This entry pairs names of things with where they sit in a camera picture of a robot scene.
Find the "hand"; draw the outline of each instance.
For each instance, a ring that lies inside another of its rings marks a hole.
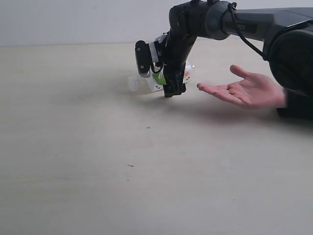
[[[285,108],[284,89],[266,75],[245,71],[232,65],[230,71],[243,80],[228,85],[208,86],[198,84],[200,91],[242,108]]]

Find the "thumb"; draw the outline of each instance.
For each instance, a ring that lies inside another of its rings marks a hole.
[[[249,75],[250,75],[250,72],[244,70],[243,68],[241,68],[240,66],[238,65],[232,65],[230,66],[230,71],[236,75],[236,76],[239,76],[239,77],[242,77],[242,78],[247,78]]]

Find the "black sleeve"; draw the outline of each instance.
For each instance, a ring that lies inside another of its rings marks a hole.
[[[277,112],[282,118],[313,120],[313,97],[287,92],[287,107]]]

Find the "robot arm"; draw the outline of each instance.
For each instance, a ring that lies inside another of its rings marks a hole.
[[[150,70],[163,70],[165,97],[180,95],[186,91],[185,62],[196,39],[224,40],[236,35],[269,62],[283,87],[313,95],[313,8],[237,10],[236,6],[220,0],[192,0],[174,6],[167,33],[152,43],[136,43],[139,74],[146,77]],[[247,39],[262,41],[263,51]]]

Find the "table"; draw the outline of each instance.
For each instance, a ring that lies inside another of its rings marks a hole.
[[[129,92],[133,44],[1,48],[1,234],[313,234],[312,124],[198,91],[271,75],[239,38],[189,61],[165,99]]]

